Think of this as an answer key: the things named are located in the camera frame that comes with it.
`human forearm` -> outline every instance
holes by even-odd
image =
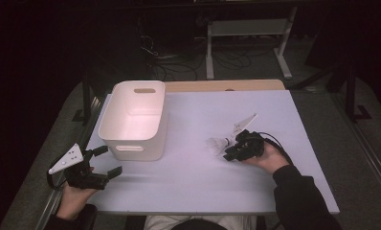
[[[69,221],[63,218],[58,218],[56,215],[51,215],[44,230],[76,230],[77,227],[73,221]]]
[[[285,229],[341,229],[328,212],[313,177],[302,176],[294,166],[274,172],[277,213]]]

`hand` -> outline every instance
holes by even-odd
[[[280,151],[267,142],[264,142],[264,154],[262,156],[252,157],[242,162],[261,167],[270,174],[283,166],[289,165],[286,159],[280,154]]]
[[[75,220],[91,195],[98,190],[79,189],[65,183],[61,204],[56,216],[60,219]]]

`metal rail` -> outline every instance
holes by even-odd
[[[104,100],[94,98],[91,104],[91,114],[92,116],[88,120],[86,126],[82,126],[82,129],[79,133],[77,143],[79,146],[85,150],[88,144],[89,138],[92,134],[92,131],[95,127],[96,121],[98,120],[99,114],[101,112],[102,103]],[[63,181],[63,174],[54,176],[53,180],[56,184],[59,184]],[[51,194],[48,197],[47,204],[45,205],[44,211],[41,214],[41,217],[38,220],[38,223],[35,227],[35,230],[44,229],[45,224],[47,223],[50,215],[54,213],[57,209],[57,206],[61,200],[62,193],[59,191],[52,190]]]
[[[378,182],[381,185],[381,161],[379,160],[375,151],[372,149],[370,142],[367,140],[366,136],[364,135],[363,131],[359,128],[359,126],[353,123],[351,119],[348,117],[348,115],[346,114],[344,110],[345,105],[343,103],[343,100],[335,94],[331,94],[331,99],[336,104],[337,109],[339,110],[342,117],[347,122],[352,133],[354,134],[357,141],[361,145],[361,148],[364,150],[366,160],[368,164],[370,165],[372,172],[374,173],[375,177],[377,178]]]

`black cable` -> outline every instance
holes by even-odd
[[[277,44],[277,45],[274,45],[272,46],[270,49],[266,50],[266,51],[263,51],[262,53],[259,53],[259,54],[255,54],[255,55],[246,55],[247,57],[259,57],[259,56],[264,56],[270,52],[272,52],[275,48],[279,47],[280,45]]]
[[[167,81],[167,76],[170,76],[173,79],[173,81],[176,81],[176,78],[173,76],[173,74],[168,73],[166,68],[164,68],[163,66],[157,66],[157,65],[156,65],[156,67],[157,67],[157,78],[158,78],[158,74],[159,74],[158,68],[162,69],[163,73],[164,73],[164,77],[160,81]]]
[[[200,61],[197,63],[196,67],[191,67],[189,65],[184,64],[186,62],[189,62],[190,60],[188,60],[188,61],[181,61],[181,62],[157,63],[156,65],[158,67],[162,68],[164,71],[169,70],[169,71],[175,72],[175,73],[193,72],[194,75],[195,75],[195,79],[194,80],[197,81],[198,74],[197,74],[196,70],[199,69],[199,67],[202,65],[203,60],[204,60],[204,58],[201,58]],[[173,69],[173,68],[168,68],[167,66],[180,66],[180,67],[185,67],[188,70],[177,70],[177,69]]]
[[[62,188],[62,185],[63,183],[65,183],[65,181],[66,179],[64,179],[59,185],[54,185],[53,176],[47,172],[47,183],[48,186],[50,186],[50,188],[52,188],[53,190],[59,190],[60,188]]]
[[[156,60],[164,62],[164,61],[169,61],[169,60],[176,59],[176,58],[183,58],[183,57],[185,57],[185,60],[181,60],[179,62],[174,62],[174,63],[178,63],[178,64],[186,63],[188,61],[191,61],[192,57],[194,57],[195,54],[198,54],[197,53],[198,49],[203,48],[203,47],[206,48],[206,46],[205,46],[206,44],[207,44],[207,39],[204,38],[204,40],[200,44],[194,45],[194,47],[192,48],[192,52],[190,54],[171,55],[171,56],[168,56],[168,57],[164,57],[164,56],[160,55],[160,56],[158,56],[156,58]]]
[[[267,135],[267,136],[270,136],[272,139],[274,139],[274,141],[277,142],[277,144],[283,149],[283,146],[280,144],[280,141],[278,141],[277,138],[275,138],[273,135],[269,134],[269,133],[266,133],[266,132],[259,132],[258,134],[264,134],[264,135]]]
[[[261,56],[263,54],[267,54],[268,52],[274,50],[274,48],[279,47],[280,43],[281,43],[281,41],[279,39],[277,39],[276,43],[274,45],[272,45],[271,48],[268,49],[267,51],[265,51],[264,53],[258,54],[258,55],[248,55],[248,53],[253,51],[254,47],[259,44],[258,39],[256,39],[255,42],[251,45],[251,47],[249,47],[249,48],[247,48],[247,50],[243,51],[240,55],[238,55],[238,57],[240,58],[240,57],[243,57],[243,56],[247,56],[247,57]],[[229,47],[223,47],[223,48],[228,49],[228,50],[233,50],[232,48],[229,48]]]
[[[160,65],[155,65],[155,67],[156,67],[156,72],[155,72],[155,77],[156,77],[156,79],[157,79],[158,81],[165,81],[165,80],[166,80],[166,77],[167,77],[167,75],[168,75],[167,70],[166,70],[164,67],[160,66]],[[161,80],[160,80],[160,78],[158,77],[158,68],[160,68],[160,69],[162,69],[162,70],[164,71],[164,77],[163,77]]]
[[[228,59],[237,59],[237,58],[241,58],[241,57],[246,57],[247,54],[253,50],[253,48],[258,44],[258,41],[256,40],[253,45],[248,48],[246,51],[244,51],[243,53],[241,53],[241,55],[237,55],[236,57],[232,57],[232,58],[228,58]]]
[[[185,59],[184,60],[181,60],[181,61],[178,61],[178,62],[165,62],[165,61],[171,61],[172,59],[175,59],[175,58],[181,58],[181,56],[167,57],[167,58],[157,57],[157,61],[160,64],[183,64],[183,63],[187,63],[187,62],[191,61],[191,56],[185,55]]]
[[[242,68],[245,68],[245,67],[251,65],[251,60],[250,59],[249,59],[249,65],[244,65],[244,63],[242,61],[240,61],[239,59],[238,59],[238,61],[240,61],[241,64],[237,65],[237,64],[234,64],[232,62],[229,62],[229,61],[219,57],[218,55],[212,55],[212,57],[214,58],[213,60],[215,62],[217,62],[217,64],[221,65],[223,68],[230,69],[230,70],[240,70]]]
[[[151,66],[151,65],[149,65],[149,66],[151,67],[152,75],[155,76],[155,79],[156,79],[157,81],[159,81],[160,78],[158,77],[158,69],[157,69],[156,67],[154,67],[154,66]]]
[[[232,52],[223,52],[221,51],[220,52],[227,60],[238,60],[243,66],[245,67],[248,67],[251,65],[251,59],[250,57],[248,56],[245,56],[245,55],[242,55],[242,56],[239,56],[236,52],[232,51]],[[248,60],[248,64],[244,64],[244,62],[242,61],[243,58],[246,58]]]

